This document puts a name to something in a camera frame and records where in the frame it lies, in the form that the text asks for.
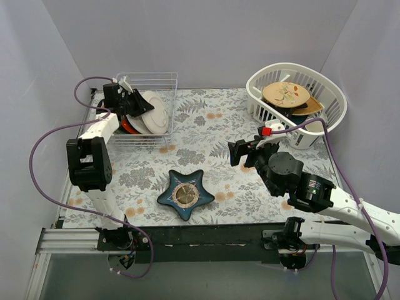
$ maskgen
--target gray floor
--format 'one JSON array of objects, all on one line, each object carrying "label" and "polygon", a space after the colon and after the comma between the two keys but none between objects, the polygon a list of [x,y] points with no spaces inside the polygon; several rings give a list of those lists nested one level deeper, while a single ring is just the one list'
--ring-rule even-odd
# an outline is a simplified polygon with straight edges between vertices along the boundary
[{"label": "gray floor", "polygon": [[[110,272],[103,254],[53,254],[41,299],[334,299],[331,258],[319,253],[297,275],[256,262],[157,263],[144,279],[134,280]],[[134,267],[139,272],[144,266]],[[341,300],[373,298],[360,252],[338,253],[336,285]]]}]

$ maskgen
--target white plastic basket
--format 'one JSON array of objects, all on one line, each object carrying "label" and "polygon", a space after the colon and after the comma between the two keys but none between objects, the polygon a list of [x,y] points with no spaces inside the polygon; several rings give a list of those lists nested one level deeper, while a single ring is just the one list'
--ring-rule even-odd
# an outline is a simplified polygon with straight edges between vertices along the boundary
[{"label": "white plastic basket", "polygon": [[144,91],[154,91],[164,101],[169,117],[168,130],[165,134],[114,134],[109,144],[118,148],[133,148],[146,146],[168,146],[174,131],[174,112],[178,75],[175,72],[147,72],[147,73],[119,73],[116,76],[120,80],[123,76],[129,76],[131,86]]},{"label": "white plastic basket", "polygon": [[[247,111],[249,114],[253,114],[260,123],[278,118],[286,129],[296,125],[263,101],[263,88],[278,81],[304,86],[324,106],[322,112],[326,115],[328,132],[343,120],[348,104],[346,97],[337,85],[308,67],[290,62],[280,62],[261,69],[251,76],[246,84],[247,92],[250,95]],[[315,118],[320,115],[321,112],[318,112],[311,117]],[[323,132],[298,129],[288,134],[287,137],[292,147],[307,149],[323,135]]]}]

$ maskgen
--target red connector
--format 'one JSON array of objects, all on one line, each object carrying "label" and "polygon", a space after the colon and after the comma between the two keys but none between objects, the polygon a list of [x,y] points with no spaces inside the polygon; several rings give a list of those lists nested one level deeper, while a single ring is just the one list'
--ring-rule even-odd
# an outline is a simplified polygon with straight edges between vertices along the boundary
[{"label": "red connector", "polygon": [[272,130],[273,130],[273,129],[270,128],[270,127],[264,127],[264,128],[262,129],[261,134],[262,134],[262,136],[270,136]]}]

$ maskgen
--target white plate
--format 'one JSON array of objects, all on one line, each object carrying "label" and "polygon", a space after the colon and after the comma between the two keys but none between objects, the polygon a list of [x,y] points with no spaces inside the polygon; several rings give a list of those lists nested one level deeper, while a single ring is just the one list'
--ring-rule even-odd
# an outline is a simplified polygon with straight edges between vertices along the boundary
[{"label": "white plate", "polygon": [[132,117],[130,115],[127,115],[126,119],[132,125],[132,127],[139,131],[141,134],[152,134],[151,131],[144,124],[141,116]]},{"label": "white plate", "polygon": [[154,106],[153,110],[141,115],[143,122],[154,134],[166,133],[168,130],[169,119],[163,100],[161,100],[155,92],[151,91],[144,92],[142,97]]}]

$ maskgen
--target wire dish rack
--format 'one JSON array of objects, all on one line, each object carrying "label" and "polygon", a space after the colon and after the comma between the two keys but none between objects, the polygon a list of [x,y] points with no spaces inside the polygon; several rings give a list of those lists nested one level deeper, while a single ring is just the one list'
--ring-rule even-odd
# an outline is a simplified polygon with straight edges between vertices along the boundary
[{"label": "wire dish rack", "polygon": [[132,88],[138,89],[141,94],[145,91],[153,91],[160,96],[164,101],[169,118],[168,130],[165,134],[114,134],[108,144],[122,149],[146,146],[168,146],[174,131],[175,97],[178,86],[178,74],[175,72],[119,73],[116,79],[120,80],[123,76],[129,76]]}]

